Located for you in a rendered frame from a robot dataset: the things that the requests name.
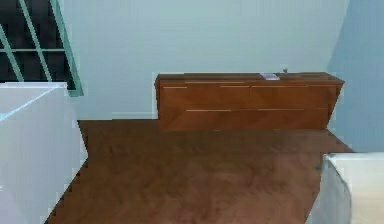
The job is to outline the white bed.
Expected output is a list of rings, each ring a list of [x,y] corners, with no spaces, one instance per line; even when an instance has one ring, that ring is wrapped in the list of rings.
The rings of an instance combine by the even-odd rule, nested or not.
[[[384,152],[324,154],[305,224],[384,224]]]

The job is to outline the dark window with green frame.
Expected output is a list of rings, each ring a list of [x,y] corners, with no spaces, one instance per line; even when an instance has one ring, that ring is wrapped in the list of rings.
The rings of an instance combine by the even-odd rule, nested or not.
[[[83,94],[59,0],[0,0],[0,83],[64,82]]]

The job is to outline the white cabinet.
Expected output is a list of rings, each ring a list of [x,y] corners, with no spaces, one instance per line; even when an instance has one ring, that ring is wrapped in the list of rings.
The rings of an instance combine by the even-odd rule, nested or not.
[[[44,224],[87,158],[66,83],[0,84],[0,224]]]

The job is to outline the brown wooden chest of drawers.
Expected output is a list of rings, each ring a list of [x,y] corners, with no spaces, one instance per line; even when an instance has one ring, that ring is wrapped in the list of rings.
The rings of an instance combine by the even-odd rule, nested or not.
[[[164,130],[324,130],[344,81],[326,72],[181,73],[156,77]]]

